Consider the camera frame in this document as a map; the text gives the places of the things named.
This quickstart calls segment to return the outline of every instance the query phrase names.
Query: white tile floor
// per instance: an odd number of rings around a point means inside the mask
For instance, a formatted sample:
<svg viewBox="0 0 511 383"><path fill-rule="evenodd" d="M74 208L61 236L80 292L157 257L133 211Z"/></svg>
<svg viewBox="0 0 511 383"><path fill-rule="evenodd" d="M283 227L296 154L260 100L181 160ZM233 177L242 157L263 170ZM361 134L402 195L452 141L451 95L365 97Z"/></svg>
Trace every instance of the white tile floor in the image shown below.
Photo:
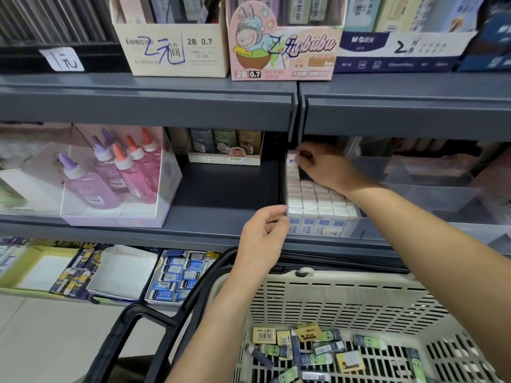
<svg viewBox="0 0 511 383"><path fill-rule="evenodd" d="M122 310L0 296L0 381L74 382L87 372ZM163 327L139 321L121 356L155 353L163 334Z"/></svg>

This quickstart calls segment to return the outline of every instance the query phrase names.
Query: clear plastic display box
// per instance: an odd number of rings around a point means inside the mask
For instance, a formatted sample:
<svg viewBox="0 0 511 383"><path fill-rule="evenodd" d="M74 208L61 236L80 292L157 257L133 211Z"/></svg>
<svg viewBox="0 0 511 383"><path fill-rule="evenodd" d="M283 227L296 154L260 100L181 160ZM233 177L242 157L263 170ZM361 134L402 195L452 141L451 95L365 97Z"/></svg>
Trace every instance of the clear plastic display box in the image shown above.
<svg viewBox="0 0 511 383"><path fill-rule="evenodd" d="M511 232L511 223L503 212L502 206L482 188L471 184L472 176L463 167L448 169L446 163L432 160L428 169L419 169L424 164L420 159L414 162L401 157L353 157L352 163L360 171L378 180L388 188L437 217L445 220L461 231L469 234L484 244ZM286 194L288 179L286 171ZM297 229L299 235L328 236L329 238L356 238L384 240L374 224L365 213L357 207L357 217L339 218L344 222L337 230L318 229L322 218L316 215L311 234ZM289 214L290 219L300 219L300 226L314 215Z"/></svg>

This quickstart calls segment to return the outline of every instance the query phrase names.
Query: gray metal shelf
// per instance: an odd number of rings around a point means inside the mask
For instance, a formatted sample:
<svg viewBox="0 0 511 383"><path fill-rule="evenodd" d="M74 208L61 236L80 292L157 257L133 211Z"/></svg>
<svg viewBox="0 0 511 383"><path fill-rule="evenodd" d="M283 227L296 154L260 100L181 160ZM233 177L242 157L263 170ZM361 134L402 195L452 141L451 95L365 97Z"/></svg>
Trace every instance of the gray metal shelf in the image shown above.
<svg viewBox="0 0 511 383"><path fill-rule="evenodd" d="M134 77L127 73L0 76L0 120L292 132L296 82Z"/></svg>
<svg viewBox="0 0 511 383"><path fill-rule="evenodd" d="M511 74L338 74L299 84L298 136L511 141Z"/></svg>
<svg viewBox="0 0 511 383"><path fill-rule="evenodd" d="M185 163L183 179L162 228L72 227L60 218L0 215L4 235L225 251L238 246L254 212L278 204L279 163L261 166ZM288 236L284 250L350 258L391 257L386 242Z"/></svg>

